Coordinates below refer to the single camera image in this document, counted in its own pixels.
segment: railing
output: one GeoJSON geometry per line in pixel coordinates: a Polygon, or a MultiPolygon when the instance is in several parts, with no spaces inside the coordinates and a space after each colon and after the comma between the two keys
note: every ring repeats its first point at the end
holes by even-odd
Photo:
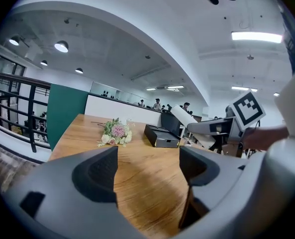
{"type": "Polygon", "coordinates": [[[19,136],[19,134],[17,135],[15,133],[11,133],[9,130],[7,130],[1,126],[0,126],[0,130],[8,135],[11,135],[11,136],[19,139],[19,140],[22,140],[24,142],[29,142],[31,144],[31,148],[32,148],[33,152],[37,152],[36,146],[50,149],[49,146],[35,142],[34,133],[37,133],[37,134],[40,134],[40,135],[43,135],[46,137],[47,137],[47,133],[34,129],[33,123],[36,120],[46,122],[47,119],[33,115],[33,104],[48,106],[47,103],[35,100],[34,95],[35,95],[35,93],[42,93],[43,95],[48,96],[51,84],[47,83],[47,82],[39,81],[36,79],[23,77],[23,76],[3,74],[3,73],[0,73],[0,79],[1,79],[1,82],[5,82],[5,80],[9,82],[9,84],[7,84],[9,86],[8,91],[0,90],[0,93],[4,94],[3,96],[0,96],[0,98],[2,100],[7,100],[7,106],[0,103],[0,109],[2,109],[2,108],[7,109],[7,119],[0,116],[0,120],[8,123],[8,129],[10,131],[11,131],[11,125],[14,125],[20,129],[24,129],[25,131],[27,131],[29,133],[29,138],[19,136]],[[30,87],[29,97],[20,96],[18,92],[16,92],[16,93],[11,92],[11,87],[13,86],[14,82],[19,83],[19,84],[30,85],[31,87],[30,87]],[[15,97],[17,99],[22,99],[22,100],[28,101],[28,112],[26,113],[26,112],[11,108],[10,107],[10,98],[11,97],[15,97]],[[20,125],[18,123],[10,121],[10,111],[15,112],[20,115],[27,116],[28,117],[28,125],[27,126],[20,125]]]}

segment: flower bouquet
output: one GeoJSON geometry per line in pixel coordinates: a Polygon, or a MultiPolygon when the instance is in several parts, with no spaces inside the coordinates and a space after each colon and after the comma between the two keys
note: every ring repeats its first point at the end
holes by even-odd
{"type": "Polygon", "coordinates": [[[102,125],[104,126],[104,133],[101,141],[98,141],[98,147],[106,144],[122,144],[123,147],[126,147],[126,144],[132,140],[132,131],[128,124],[123,125],[118,118],[102,125]]]}

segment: white ceiling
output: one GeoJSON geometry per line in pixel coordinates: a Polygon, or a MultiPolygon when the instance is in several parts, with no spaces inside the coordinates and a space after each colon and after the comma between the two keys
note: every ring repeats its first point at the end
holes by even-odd
{"type": "MultiPolygon", "coordinates": [[[[261,31],[283,34],[282,17],[274,0],[163,0],[177,16],[197,46],[201,65],[207,70],[212,90],[230,91],[232,85],[258,88],[260,95],[272,96],[291,78],[284,45],[260,41],[232,41],[232,31],[261,31]],[[251,54],[254,60],[248,60],[251,54]]],[[[161,85],[184,85],[183,74],[130,34],[101,20],[63,11],[33,11],[10,16],[0,31],[0,44],[24,55],[8,43],[20,34],[33,40],[44,52],[34,62],[63,58],[54,43],[66,40],[69,59],[100,63],[136,82],[141,89],[161,85]]],[[[56,68],[74,70],[74,68],[56,68]]]]}

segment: office desk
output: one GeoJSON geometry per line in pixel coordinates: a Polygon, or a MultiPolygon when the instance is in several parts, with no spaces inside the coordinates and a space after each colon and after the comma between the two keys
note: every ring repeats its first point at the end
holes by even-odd
{"type": "MultiPolygon", "coordinates": [[[[109,120],[78,115],[60,138],[50,160],[97,149],[103,133],[97,122],[109,120]]],[[[154,148],[144,135],[144,123],[130,126],[132,142],[118,147],[114,179],[118,209],[145,236],[168,238],[179,232],[188,192],[179,168],[179,148],[154,148]]]]}

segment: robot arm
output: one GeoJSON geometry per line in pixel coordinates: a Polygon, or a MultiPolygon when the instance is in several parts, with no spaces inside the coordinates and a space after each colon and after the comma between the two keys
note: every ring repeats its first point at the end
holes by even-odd
{"type": "Polygon", "coordinates": [[[243,131],[236,117],[196,122],[178,105],[172,107],[171,112],[198,141],[202,142],[204,136],[210,136],[212,143],[216,141],[219,145],[222,144],[218,147],[222,147],[224,154],[241,157],[243,131]],[[222,137],[222,141],[217,141],[218,137],[222,137]]]}

